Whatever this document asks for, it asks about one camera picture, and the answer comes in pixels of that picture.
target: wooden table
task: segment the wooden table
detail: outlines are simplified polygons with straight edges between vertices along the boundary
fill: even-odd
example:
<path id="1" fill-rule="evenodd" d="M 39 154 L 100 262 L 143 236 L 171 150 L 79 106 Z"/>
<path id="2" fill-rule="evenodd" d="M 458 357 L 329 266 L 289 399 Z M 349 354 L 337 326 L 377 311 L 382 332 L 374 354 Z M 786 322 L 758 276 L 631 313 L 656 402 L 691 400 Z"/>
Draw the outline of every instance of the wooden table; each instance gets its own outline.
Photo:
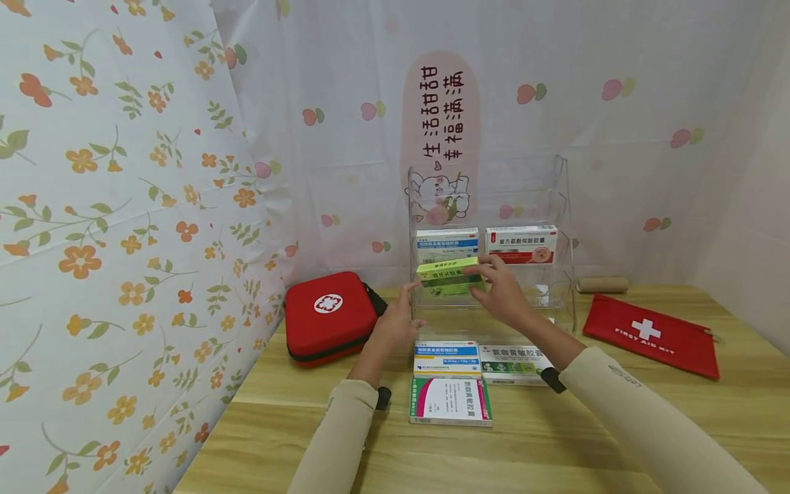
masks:
<path id="1" fill-rule="evenodd" d="M 697 288 L 640 286 L 618 298 L 711 328 L 721 339 L 721 381 L 582 340 L 699 424 L 768 490 L 790 492 L 790 360 Z M 578 297 L 577 334 L 591 299 Z M 281 327 L 175 491 L 285 492 L 329 392 L 354 359 L 299 369 Z M 409 424 L 411 374 L 406 353 L 387 364 L 382 385 L 393 392 L 390 410 L 376 414 L 353 492 L 657 492 L 570 393 L 491 386 L 493 429 Z"/>

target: pink sign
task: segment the pink sign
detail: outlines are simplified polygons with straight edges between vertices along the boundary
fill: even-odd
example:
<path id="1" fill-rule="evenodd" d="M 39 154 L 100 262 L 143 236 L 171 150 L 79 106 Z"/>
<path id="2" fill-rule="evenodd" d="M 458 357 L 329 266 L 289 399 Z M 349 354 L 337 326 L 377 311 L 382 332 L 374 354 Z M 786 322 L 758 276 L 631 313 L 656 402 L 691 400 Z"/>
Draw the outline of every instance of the pink sign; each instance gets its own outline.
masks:
<path id="1" fill-rule="evenodd" d="M 432 51 L 409 69 L 403 91 L 401 174 L 418 222 L 464 222 L 477 204 L 480 92 L 472 69 L 450 51 Z M 416 170 L 409 179 L 408 170 Z"/>

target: blue and white medicine box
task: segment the blue and white medicine box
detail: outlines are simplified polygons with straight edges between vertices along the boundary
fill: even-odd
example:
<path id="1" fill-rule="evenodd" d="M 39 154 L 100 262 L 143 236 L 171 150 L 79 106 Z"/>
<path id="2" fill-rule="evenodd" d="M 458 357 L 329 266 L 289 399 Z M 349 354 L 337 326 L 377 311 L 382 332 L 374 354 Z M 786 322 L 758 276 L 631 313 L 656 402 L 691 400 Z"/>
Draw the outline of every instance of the blue and white medicine box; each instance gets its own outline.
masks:
<path id="1" fill-rule="evenodd" d="M 476 341 L 418 341 L 414 347 L 417 379 L 480 379 Z"/>
<path id="2" fill-rule="evenodd" d="M 477 257 L 480 234 L 477 228 L 419 230 L 416 232 L 419 264 Z"/>

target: hand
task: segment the hand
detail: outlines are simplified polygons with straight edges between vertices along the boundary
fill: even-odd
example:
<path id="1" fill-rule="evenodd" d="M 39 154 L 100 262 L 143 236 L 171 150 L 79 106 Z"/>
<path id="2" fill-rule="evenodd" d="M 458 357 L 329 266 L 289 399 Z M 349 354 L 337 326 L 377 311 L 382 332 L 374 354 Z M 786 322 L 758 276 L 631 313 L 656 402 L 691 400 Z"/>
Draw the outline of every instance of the hand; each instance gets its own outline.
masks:
<path id="1" fill-rule="evenodd" d="M 495 319 L 518 329 L 530 308 L 516 276 L 497 255 L 481 255 L 479 259 L 480 264 L 466 268 L 464 274 L 482 274 L 491 283 L 491 291 L 486 293 L 476 287 L 469 291 Z"/>
<path id="2" fill-rule="evenodd" d="M 381 346 L 391 352 L 398 345 L 417 339 L 417 330 L 425 321 L 417 319 L 412 321 L 412 304 L 409 301 L 411 291 L 419 286 L 419 281 L 414 281 L 401 286 L 401 294 L 397 300 L 387 306 L 384 315 L 378 318 L 373 329 L 369 344 Z"/>

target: acrylic display rack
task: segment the acrylic display rack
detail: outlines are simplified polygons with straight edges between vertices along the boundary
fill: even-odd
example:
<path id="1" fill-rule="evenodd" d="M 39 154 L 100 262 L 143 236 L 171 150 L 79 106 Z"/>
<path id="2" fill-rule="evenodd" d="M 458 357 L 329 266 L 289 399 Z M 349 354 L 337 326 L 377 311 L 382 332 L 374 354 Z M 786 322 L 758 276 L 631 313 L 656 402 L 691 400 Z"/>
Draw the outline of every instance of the acrylic display rack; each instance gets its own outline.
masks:
<path id="1" fill-rule="evenodd" d="M 509 266 L 533 310 L 554 319 L 555 324 L 573 334 L 576 310 L 567 161 L 561 156 L 531 156 L 481 161 L 477 169 L 477 187 L 467 190 L 471 187 L 467 187 L 463 173 L 449 176 L 453 173 L 437 172 L 430 167 L 409 168 L 409 183 L 412 184 L 408 188 L 412 276 L 415 276 L 419 265 L 416 235 L 420 230 L 477 227 L 482 254 L 485 228 L 554 225 L 559 230 L 559 239 L 552 264 Z M 467 202 L 476 205 L 474 211 L 472 208 L 462 211 Z M 453 217 L 449 220 L 445 221 L 443 215 L 430 215 L 436 205 L 453 203 L 460 206 L 451 209 Z M 462 217 L 456 216 L 456 212 L 461 212 Z M 421 330 L 422 340 L 460 338 L 475 339 L 489 345 L 528 344 L 520 334 L 480 309 L 471 295 L 433 297 L 427 290 L 412 292 L 412 316 L 429 322 Z"/>

